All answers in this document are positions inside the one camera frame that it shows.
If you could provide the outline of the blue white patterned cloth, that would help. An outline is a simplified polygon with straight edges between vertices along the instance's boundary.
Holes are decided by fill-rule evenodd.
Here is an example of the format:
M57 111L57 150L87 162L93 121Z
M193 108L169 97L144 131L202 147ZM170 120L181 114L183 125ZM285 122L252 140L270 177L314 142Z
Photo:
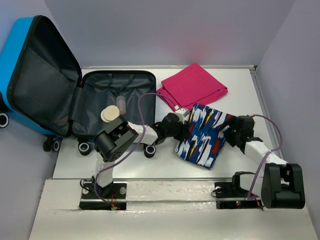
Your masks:
M176 145L175 153L184 161L211 170L226 141L218 127L233 117L207 105L194 104L187 121L190 136Z

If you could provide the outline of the magenta cloth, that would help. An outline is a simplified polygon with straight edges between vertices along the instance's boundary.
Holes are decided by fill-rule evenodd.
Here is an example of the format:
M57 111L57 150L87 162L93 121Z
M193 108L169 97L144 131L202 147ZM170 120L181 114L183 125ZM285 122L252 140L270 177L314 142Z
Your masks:
M198 103L211 104L228 93L228 88L197 63L164 79L156 92L172 110L176 106L192 109Z

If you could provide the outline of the translucent pink plastic bottle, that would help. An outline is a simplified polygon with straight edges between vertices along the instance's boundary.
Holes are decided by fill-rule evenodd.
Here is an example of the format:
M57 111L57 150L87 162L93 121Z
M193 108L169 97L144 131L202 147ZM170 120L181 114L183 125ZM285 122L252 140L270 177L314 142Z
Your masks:
M119 95L116 97L116 106L119 109L120 115L124 115L126 113L126 99L124 96Z

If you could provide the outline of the round beige compact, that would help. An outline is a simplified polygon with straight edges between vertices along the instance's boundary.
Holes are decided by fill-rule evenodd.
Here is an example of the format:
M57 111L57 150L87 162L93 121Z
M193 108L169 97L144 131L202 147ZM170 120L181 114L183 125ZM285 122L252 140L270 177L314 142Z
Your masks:
M103 110L103 117L109 122L112 122L119 116L120 110L116 105L110 105Z
M104 110L101 111L101 113L100 113L100 118L101 118L102 121L105 122L105 123L109 123L109 122L110 122L108 119L105 118Z

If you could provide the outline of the blue hard-shell suitcase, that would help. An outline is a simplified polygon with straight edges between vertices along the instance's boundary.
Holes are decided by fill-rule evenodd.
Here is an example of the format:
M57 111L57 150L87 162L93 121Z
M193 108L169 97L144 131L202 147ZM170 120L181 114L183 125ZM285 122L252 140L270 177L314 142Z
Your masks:
M46 152L58 151L62 138L74 136L86 156L105 127L101 112L118 96L125 97L126 120L155 122L156 85L156 77L144 70L82 73L48 17L19 18L0 54L0 126L15 120L46 136Z

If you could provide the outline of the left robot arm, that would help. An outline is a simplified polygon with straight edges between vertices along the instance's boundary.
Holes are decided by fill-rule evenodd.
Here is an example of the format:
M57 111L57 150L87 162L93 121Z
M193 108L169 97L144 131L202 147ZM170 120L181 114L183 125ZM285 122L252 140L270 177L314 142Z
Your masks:
M152 158L156 154L156 146L167 138L183 141L189 136L186 118L180 113L168 113L162 121L152 125L137 125L119 116L95 136L95 171L91 177L91 186L82 187L94 193L98 199L105 200L113 190L113 168L119 164L116 160L131 145L142 145L144 156Z

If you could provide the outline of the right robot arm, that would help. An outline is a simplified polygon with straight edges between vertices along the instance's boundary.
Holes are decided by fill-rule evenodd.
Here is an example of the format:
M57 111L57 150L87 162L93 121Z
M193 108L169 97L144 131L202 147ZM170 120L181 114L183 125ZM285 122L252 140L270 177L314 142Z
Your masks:
M288 163L254 136L253 116L234 116L217 127L226 142L257 164L255 172L237 171L230 190L247 201L260 198L258 207L267 209L303 209L306 204L303 171L299 164Z

